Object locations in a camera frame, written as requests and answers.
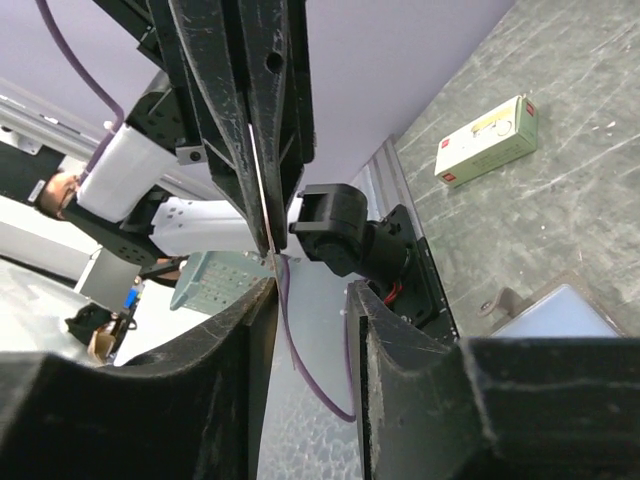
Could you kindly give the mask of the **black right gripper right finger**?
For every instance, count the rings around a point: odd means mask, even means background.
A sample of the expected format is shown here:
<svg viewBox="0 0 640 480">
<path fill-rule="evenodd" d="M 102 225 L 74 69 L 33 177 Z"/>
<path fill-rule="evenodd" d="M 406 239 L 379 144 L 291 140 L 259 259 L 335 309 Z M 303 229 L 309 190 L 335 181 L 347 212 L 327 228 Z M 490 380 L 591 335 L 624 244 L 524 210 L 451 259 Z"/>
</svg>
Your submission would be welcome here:
<svg viewBox="0 0 640 480">
<path fill-rule="evenodd" d="M 635 479 L 635 339 L 465 338 L 451 346 L 347 294 L 367 479 Z"/>
</svg>

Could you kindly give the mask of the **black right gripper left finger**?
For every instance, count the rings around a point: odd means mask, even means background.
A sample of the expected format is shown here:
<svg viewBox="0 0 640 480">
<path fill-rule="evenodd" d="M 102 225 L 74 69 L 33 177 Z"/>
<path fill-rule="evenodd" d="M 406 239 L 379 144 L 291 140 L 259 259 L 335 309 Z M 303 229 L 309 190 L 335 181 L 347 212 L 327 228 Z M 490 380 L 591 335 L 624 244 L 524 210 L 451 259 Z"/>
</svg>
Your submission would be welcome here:
<svg viewBox="0 0 640 480">
<path fill-rule="evenodd" d="M 5 479 L 253 479 L 278 323 L 273 279 L 126 364 L 1 357 Z"/>
</svg>

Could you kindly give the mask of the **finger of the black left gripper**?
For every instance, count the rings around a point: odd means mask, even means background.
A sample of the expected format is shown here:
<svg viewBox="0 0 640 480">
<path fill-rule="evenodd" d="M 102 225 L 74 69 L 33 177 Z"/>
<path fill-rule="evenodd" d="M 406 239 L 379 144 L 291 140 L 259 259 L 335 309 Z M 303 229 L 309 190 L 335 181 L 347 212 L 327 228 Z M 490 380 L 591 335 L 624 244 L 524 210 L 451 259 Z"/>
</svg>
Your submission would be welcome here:
<svg viewBox="0 0 640 480">
<path fill-rule="evenodd" d="M 240 1 L 245 94 L 276 250 L 288 244 L 288 209 L 315 155 L 304 1 Z"/>
<path fill-rule="evenodd" d="M 151 1 L 171 83 L 187 88 L 210 177 L 246 220 L 261 253 L 269 240 L 245 93 L 248 70 L 236 1 Z"/>
</svg>

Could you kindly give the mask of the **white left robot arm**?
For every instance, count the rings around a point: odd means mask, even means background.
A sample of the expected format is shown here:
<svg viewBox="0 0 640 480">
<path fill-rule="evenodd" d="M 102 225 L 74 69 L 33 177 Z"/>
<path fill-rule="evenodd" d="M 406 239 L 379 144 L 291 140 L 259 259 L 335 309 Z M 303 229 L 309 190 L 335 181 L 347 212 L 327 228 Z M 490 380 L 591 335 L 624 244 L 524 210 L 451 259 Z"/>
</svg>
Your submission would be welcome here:
<svg viewBox="0 0 640 480">
<path fill-rule="evenodd" d="M 120 116 L 63 210 L 141 266 L 199 251 L 286 253 L 380 283 L 404 242 L 346 184 L 301 187 L 315 136 L 302 1 L 105 1 L 167 76 Z"/>
</svg>

